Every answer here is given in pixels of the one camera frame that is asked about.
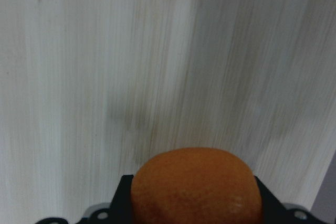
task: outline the orange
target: orange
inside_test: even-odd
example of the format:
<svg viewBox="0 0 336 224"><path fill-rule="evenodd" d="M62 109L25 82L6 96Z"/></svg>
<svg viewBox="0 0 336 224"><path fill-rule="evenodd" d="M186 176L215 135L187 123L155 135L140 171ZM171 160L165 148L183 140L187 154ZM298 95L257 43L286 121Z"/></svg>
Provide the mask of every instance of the orange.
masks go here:
<svg viewBox="0 0 336 224"><path fill-rule="evenodd" d="M134 176L136 224L262 223L261 196L250 168L214 148L159 154Z"/></svg>

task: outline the round orange object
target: round orange object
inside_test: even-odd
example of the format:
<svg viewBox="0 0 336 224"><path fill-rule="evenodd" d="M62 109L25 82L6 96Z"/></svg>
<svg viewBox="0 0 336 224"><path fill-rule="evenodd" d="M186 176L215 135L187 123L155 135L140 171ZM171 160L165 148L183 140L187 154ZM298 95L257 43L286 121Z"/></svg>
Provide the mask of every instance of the round orange object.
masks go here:
<svg viewBox="0 0 336 224"><path fill-rule="evenodd" d="M183 148L150 159L135 175L137 224L259 224L261 196L250 168L214 148Z"/></svg>

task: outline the dark object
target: dark object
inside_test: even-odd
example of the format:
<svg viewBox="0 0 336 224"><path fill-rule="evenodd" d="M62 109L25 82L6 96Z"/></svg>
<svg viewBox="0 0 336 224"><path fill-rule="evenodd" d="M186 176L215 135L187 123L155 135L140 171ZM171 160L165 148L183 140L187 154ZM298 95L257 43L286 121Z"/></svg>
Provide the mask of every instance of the dark object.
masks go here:
<svg viewBox="0 0 336 224"><path fill-rule="evenodd" d="M82 218L77 224L132 224L130 200L132 180L133 175L122 176L110 208L94 211L90 217ZM258 177L256 181L263 203L264 224L326 224L305 210L287 210ZM68 224L68 222L61 218L47 218L36 224Z"/></svg>

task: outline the wood grain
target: wood grain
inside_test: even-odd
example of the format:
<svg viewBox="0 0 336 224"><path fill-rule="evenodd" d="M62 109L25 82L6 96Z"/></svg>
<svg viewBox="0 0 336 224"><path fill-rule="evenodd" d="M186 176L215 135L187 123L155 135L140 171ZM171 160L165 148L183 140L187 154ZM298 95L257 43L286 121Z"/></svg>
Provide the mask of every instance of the wood grain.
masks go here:
<svg viewBox="0 0 336 224"><path fill-rule="evenodd" d="M0 219L73 223L185 146L310 208L336 149L334 3L0 0Z"/></svg>

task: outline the light wood board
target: light wood board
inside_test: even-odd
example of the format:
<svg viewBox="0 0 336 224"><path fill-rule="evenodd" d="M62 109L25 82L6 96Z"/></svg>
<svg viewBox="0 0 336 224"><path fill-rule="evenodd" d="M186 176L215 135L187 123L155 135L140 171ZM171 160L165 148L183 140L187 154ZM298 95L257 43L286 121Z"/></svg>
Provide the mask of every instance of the light wood board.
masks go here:
<svg viewBox="0 0 336 224"><path fill-rule="evenodd" d="M0 0L0 220L73 223L186 146L310 208L336 149L335 3Z"/></svg>

